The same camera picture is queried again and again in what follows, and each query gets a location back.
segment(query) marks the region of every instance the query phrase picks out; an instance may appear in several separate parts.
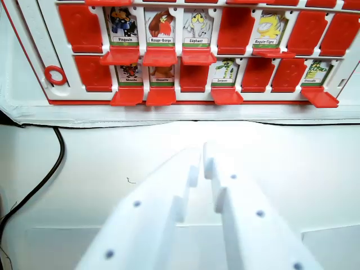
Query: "guess who game board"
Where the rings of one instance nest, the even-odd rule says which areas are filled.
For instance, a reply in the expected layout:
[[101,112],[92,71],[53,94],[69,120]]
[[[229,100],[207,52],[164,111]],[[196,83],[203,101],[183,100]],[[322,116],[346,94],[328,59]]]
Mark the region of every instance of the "guess who game board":
[[51,105],[336,108],[360,1],[1,0]]

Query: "cartoon character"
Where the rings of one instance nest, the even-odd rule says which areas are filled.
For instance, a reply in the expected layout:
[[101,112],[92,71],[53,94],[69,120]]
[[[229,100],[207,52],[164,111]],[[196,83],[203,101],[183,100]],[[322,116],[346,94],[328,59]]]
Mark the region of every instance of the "cartoon character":
[[137,63],[133,63],[129,66],[120,66],[120,68],[124,71],[124,74],[127,78],[137,78],[136,73],[138,73]]
[[115,34],[118,33],[119,29],[124,32],[124,37],[131,37],[136,34],[136,23],[130,19],[130,11],[128,8],[115,8],[112,7],[110,10],[109,19],[111,21],[111,31]]
[[169,10],[158,12],[154,18],[152,18],[148,30],[153,38],[158,37],[159,34],[171,35],[174,31],[171,26],[171,22],[174,17],[170,15]]
[[325,67],[320,67],[321,61],[314,61],[309,67],[308,72],[306,73],[305,79],[312,79],[316,76],[318,72],[327,71]]
[[171,70],[171,66],[156,66],[150,75],[155,78],[173,78],[174,74],[172,74]]
[[194,10],[191,17],[185,21],[184,31],[189,38],[201,38],[210,32],[212,27],[204,10]]
[[[231,59],[229,59],[229,58],[226,58],[226,59],[224,59],[222,62],[223,62],[223,65],[215,67],[215,70],[217,71],[217,70],[219,70],[219,69],[225,68],[225,72],[224,72],[224,77],[223,77],[223,79],[226,79],[227,74],[228,74],[230,68],[232,67],[232,64],[234,63],[234,61],[231,60]],[[228,79],[232,79],[233,73],[234,73],[234,68],[232,68],[232,69],[230,70],[230,76],[229,76]]]
[[277,14],[261,14],[258,33],[260,38],[277,38],[281,31],[281,16]]

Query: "character card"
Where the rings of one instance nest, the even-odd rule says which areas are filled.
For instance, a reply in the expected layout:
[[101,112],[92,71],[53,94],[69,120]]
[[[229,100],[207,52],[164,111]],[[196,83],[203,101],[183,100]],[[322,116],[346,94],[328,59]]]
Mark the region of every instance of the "character card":
[[213,22],[207,10],[185,8],[182,46],[209,47]]
[[234,86],[238,69],[234,58],[218,58],[211,86]]
[[175,66],[149,67],[150,86],[174,86]]
[[104,7],[107,34],[113,46],[138,46],[136,17],[127,7]]
[[175,46],[175,17],[167,8],[145,9],[145,24],[148,46]]
[[301,86],[322,86],[331,69],[331,61],[314,60],[306,71]]
[[129,66],[116,66],[120,86],[142,86],[142,66],[133,63]]
[[256,29],[253,48],[278,48],[286,25],[285,13],[263,11]]

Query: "red ring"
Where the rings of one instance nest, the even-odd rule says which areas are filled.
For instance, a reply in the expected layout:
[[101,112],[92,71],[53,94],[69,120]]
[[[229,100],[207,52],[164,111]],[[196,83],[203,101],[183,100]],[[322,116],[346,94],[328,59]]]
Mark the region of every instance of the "red ring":
[[[57,71],[61,74],[62,79],[61,80],[54,80],[50,74],[50,71]],[[52,84],[56,86],[62,86],[66,83],[67,79],[65,76],[65,73],[62,69],[60,69],[58,66],[47,66],[44,70],[45,78],[51,82]]]

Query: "red plastic flap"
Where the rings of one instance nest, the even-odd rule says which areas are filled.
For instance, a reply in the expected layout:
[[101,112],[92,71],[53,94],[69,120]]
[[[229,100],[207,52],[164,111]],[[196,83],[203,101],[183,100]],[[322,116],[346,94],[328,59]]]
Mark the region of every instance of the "red plastic flap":
[[102,7],[123,7],[130,6],[133,2],[133,0],[85,0],[85,5]]
[[213,87],[211,96],[216,105],[239,105],[244,99],[234,87]]
[[339,101],[328,92],[324,92],[324,87],[302,87],[301,93],[316,108],[337,108]]
[[139,56],[139,47],[110,46],[110,51],[100,59],[100,64],[108,66],[128,66],[132,63],[137,63]]
[[226,4],[272,4],[275,0],[226,0]]
[[360,10],[359,0],[344,0],[344,10]]
[[337,13],[321,42],[321,56],[344,56],[359,31],[358,14]]
[[328,7],[333,8],[336,5],[336,0],[308,0],[307,7]]
[[275,0],[272,5],[276,6],[297,6],[299,0]]
[[182,48],[182,62],[188,66],[210,66],[216,62],[216,57],[209,48]]
[[287,50],[297,55],[312,55],[326,28],[325,16],[325,12],[301,11],[287,42]]
[[119,87],[110,101],[111,106],[135,106],[142,102],[144,98],[144,89],[137,87]]
[[174,47],[147,47],[143,66],[172,66],[178,62]]
[[210,3],[210,4],[216,4],[218,0],[185,0],[185,3]]
[[225,7],[218,37],[218,54],[243,55],[249,44],[255,18],[246,7]]
[[146,106],[169,106],[176,102],[174,87],[150,87]]
[[75,56],[81,81],[88,92],[111,92],[113,84],[108,66],[100,65],[100,56]]
[[263,93],[266,90],[275,66],[271,59],[249,58],[247,61],[244,77],[242,79],[241,92]]
[[73,52],[102,52],[100,23],[88,6],[60,4],[58,10]]
[[264,58],[289,59],[289,58],[294,58],[296,54],[293,52],[280,52],[280,48],[274,48],[274,49],[253,48],[253,55],[261,56]]
[[181,92],[205,92],[208,74],[209,66],[186,66],[181,62]]
[[295,87],[299,84],[307,68],[304,62],[304,59],[281,60],[272,81],[272,92],[295,92]]

